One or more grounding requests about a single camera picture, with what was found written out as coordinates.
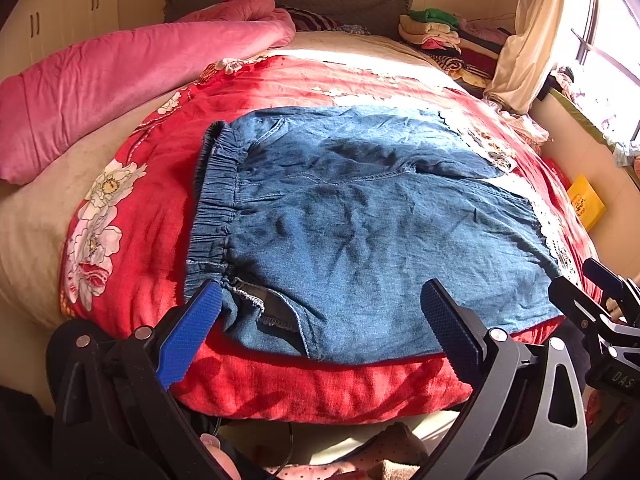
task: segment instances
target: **wardrobe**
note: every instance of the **wardrobe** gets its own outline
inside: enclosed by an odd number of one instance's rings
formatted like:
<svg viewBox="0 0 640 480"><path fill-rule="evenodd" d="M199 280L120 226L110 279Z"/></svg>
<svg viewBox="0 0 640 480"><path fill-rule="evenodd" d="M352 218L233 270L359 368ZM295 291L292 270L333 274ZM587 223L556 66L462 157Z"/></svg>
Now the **wardrobe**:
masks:
<svg viewBox="0 0 640 480"><path fill-rule="evenodd" d="M118 28L118 0L19 0L0 30L0 80Z"/></svg>

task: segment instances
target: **pink quilt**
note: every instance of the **pink quilt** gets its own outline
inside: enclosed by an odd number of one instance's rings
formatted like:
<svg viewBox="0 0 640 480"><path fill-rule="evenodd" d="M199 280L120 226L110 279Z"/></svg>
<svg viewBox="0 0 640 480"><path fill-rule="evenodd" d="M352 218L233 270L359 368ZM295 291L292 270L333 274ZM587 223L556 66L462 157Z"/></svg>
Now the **pink quilt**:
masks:
<svg viewBox="0 0 640 480"><path fill-rule="evenodd" d="M0 83L0 178L26 184L86 134L193 81L212 62L289 44L273 0L233 0L190 21L119 30L59 50Z"/></svg>

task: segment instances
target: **stack of clothes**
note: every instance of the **stack of clothes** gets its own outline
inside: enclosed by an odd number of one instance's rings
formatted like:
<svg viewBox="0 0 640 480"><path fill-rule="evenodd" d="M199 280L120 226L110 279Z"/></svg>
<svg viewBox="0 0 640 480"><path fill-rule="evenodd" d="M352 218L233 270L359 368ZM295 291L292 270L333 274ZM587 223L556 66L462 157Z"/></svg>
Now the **stack of clothes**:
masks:
<svg viewBox="0 0 640 480"><path fill-rule="evenodd" d="M504 30L468 22L439 9L401 15L398 32L476 97L494 78L498 56L509 37Z"/></svg>

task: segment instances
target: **white curtain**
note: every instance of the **white curtain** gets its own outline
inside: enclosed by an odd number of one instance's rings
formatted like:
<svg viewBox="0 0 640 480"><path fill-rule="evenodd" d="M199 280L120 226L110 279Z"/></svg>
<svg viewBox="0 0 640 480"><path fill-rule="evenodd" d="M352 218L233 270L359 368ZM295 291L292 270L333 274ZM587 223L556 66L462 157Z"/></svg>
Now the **white curtain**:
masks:
<svg viewBox="0 0 640 480"><path fill-rule="evenodd" d="M564 0L518 0L516 31L505 43L484 95L526 114L551 69Z"/></svg>

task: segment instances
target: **denim fabric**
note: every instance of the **denim fabric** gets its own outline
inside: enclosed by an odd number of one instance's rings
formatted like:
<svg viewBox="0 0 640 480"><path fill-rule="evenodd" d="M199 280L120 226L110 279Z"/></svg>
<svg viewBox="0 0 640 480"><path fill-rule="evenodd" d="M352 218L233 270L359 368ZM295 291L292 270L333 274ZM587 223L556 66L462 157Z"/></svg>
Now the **denim fabric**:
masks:
<svg viewBox="0 0 640 480"><path fill-rule="evenodd" d="M366 364L439 352L438 278L508 332L558 314L529 202L432 110L272 108L212 124L196 170L185 295L222 284L248 348Z"/></svg>

